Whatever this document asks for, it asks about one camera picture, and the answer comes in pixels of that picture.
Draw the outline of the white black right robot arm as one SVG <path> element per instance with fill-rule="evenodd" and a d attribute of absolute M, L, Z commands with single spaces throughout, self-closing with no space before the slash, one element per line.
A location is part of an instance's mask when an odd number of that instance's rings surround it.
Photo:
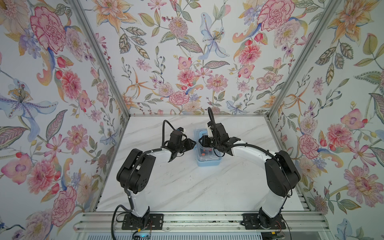
<path fill-rule="evenodd" d="M 282 210 L 293 189 L 301 180 L 299 171 L 285 151 L 270 152 L 251 145 L 240 138 L 230 137 L 221 123 L 208 122 L 208 135 L 199 143 L 225 155 L 255 162 L 266 173 L 269 192 L 256 215 L 244 214 L 243 224 L 247 229 L 271 229 L 283 220 Z"/>

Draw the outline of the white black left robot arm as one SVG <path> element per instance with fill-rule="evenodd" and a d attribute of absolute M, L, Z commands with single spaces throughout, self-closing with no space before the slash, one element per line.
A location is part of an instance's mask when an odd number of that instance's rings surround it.
<path fill-rule="evenodd" d="M 170 139 L 156 149 L 133 149 L 117 173 L 117 181 L 126 193 L 130 209 L 124 206 L 124 230 L 144 229 L 150 224 L 150 206 L 142 193 L 149 183 L 156 161 L 169 163 L 185 152 L 194 149 L 196 142 L 188 138 L 181 128 L 173 130 Z"/>

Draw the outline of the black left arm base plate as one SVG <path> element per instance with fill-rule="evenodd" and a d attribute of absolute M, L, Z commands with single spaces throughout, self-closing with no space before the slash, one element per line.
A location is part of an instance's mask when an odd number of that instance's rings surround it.
<path fill-rule="evenodd" d="M 123 219 L 122 230 L 162 230 L 163 224 L 164 214 L 148 214 L 139 218 L 129 213 Z"/>

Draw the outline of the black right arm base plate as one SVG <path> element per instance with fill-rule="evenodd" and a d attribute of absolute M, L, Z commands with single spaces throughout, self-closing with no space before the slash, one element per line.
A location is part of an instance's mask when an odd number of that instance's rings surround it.
<path fill-rule="evenodd" d="M 285 230 L 287 228 L 283 216 L 281 214 L 276 215 L 274 218 L 270 218 L 268 215 L 251 213 L 242 214 L 243 220 L 240 222 L 246 230 Z"/>

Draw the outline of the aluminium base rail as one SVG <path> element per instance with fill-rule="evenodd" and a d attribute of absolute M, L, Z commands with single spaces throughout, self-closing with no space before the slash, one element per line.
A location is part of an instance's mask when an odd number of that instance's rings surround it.
<path fill-rule="evenodd" d="M 244 214 L 256 214 L 256 212 L 155 212 L 163 214 L 161 230 L 154 230 L 152 236 L 174 233 L 261 233 L 271 230 L 284 233 L 285 239 L 289 239 L 294 233 L 315 233 L 314 237 L 320 240 L 334 240 L 329 226 L 321 213 L 303 211 L 282 212 L 283 220 L 275 224 L 275 228 L 246 230 Z M 95 212 L 83 214 L 81 220 L 74 225 L 75 232 L 80 233 L 111 233 L 112 212 Z"/>

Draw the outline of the aluminium corner frame post left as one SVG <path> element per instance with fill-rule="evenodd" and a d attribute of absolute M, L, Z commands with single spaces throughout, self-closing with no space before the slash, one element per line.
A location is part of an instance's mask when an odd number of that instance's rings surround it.
<path fill-rule="evenodd" d="M 115 81 L 115 78 L 113 76 L 112 70 L 108 65 L 107 60 L 104 57 L 102 48 L 99 45 L 99 42 L 96 38 L 96 35 L 92 29 L 92 26 L 90 25 L 90 22 L 86 16 L 85 10 L 83 9 L 83 6 L 81 5 L 80 1 L 77 0 L 69 0 L 69 4 L 74 11 L 77 20 L 79 21 L 81 27 L 85 31 L 85 36 L 92 48 L 92 50 L 95 53 L 95 58 L 101 67 L 103 73 L 106 76 L 107 82 L 110 84 L 110 87 L 112 89 L 113 94 L 116 97 L 116 100 L 118 102 L 118 105 L 120 107 L 120 110 L 122 111 L 122 114 L 129 119 L 130 113 L 129 110 L 126 107 L 126 104 L 123 100 L 122 94 L 119 91 L 118 85 Z"/>

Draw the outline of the aluminium corner frame post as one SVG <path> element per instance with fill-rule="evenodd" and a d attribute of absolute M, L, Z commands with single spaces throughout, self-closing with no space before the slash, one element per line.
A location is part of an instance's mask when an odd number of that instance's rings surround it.
<path fill-rule="evenodd" d="M 278 112 L 278 109 L 282 104 L 287 92 L 289 91 L 291 85 L 296 79 L 301 68 L 304 66 L 311 52 L 317 45 L 317 42 L 319 41 L 321 34 L 325 30 L 326 25 L 331 20 L 331 17 L 336 12 L 339 5 L 340 5 L 339 1 L 328 1 L 328 4 L 326 5 L 323 13 L 320 15 L 320 19 L 318 20 L 318 23 L 315 25 L 315 28 L 312 31 L 313 33 L 312 36 L 309 38 L 308 42 L 306 43 L 302 52 L 297 58 L 297 62 L 294 64 L 292 71 L 289 73 L 288 78 L 285 81 L 285 84 L 283 85 L 282 89 L 280 90 L 277 96 L 277 99 L 275 100 L 269 112 L 266 115 L 264 115 L 266 120 L 271 120 L 272 117 Z"/>
<path fill-rule="evenodd" d="M 79 21 L 81 27 L 85 31 L 85 36 L 92 48 L 92 50 L 95 53 L 95 58 L 101 67 L 103 73 L 106 76 L 107 82 L 110 84 L 110 87 L 112 89 L 113 94 L 116 97 L 116 100 L 118 102 L 118 105 L 120 107 L 120 110 L 122 111 L 122 114 L 129 119 L 130 113 L 129 110 L 126 107 L 126 104 L 123 100 L 122 94 L 119 91 L 118 85 L 115 81 L 115 78 L 113 76 L 112 70 L 108 65 L 107 60 L 104 57 L 102 48 L 99 45 L 99 42 L 96 38 L 96 35 L 92 29 L 92 26 L 90 25 L 90 22 L 86 16 L 85 10 L 83 9 L 83 6 L 81 5 L 80 1 L 77 0 L 69 0 L 69 4 L 74 11 L 77 20 Z"/>

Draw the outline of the aluminium corner frame post right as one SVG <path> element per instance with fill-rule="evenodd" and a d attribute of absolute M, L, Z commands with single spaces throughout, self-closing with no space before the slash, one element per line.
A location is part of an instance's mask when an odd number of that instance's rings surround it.
<path fill-rule="evenodd" d="M 312 31 L 313 33 L 312 36 L 309 38 L 308 42 L 306 43 L 302 52 L 297 58 L 297 62 L 294 64 L 292 71 L 289 73 L 288 78 L 285 81 L 285 84 L 283 85 L 282 89 L 280 90 L 277 96 L 277 99 L 275 100 L 269 112 L 266 115 L 264 115 L 266 120 L 271 120 L 272 117 L 278 112 L 278 109 L 282 104 L 287 92 L 289 91 L 291 85 L 296 79 L 301 68 L 304 66 L 311 52 L 317 45 L 317 42 L 319 41 L 321 34 L 325 30 L 326 25 L 331 20 L 331 17 L 336 12 L 339 5 L 340 5 L 339 1 L 328 1 L 328 4 L 326 5 L 323 13 L 320 15 L 320 19 L 318 20 L 318 23 L 315 25 L 315 28 Z"/>

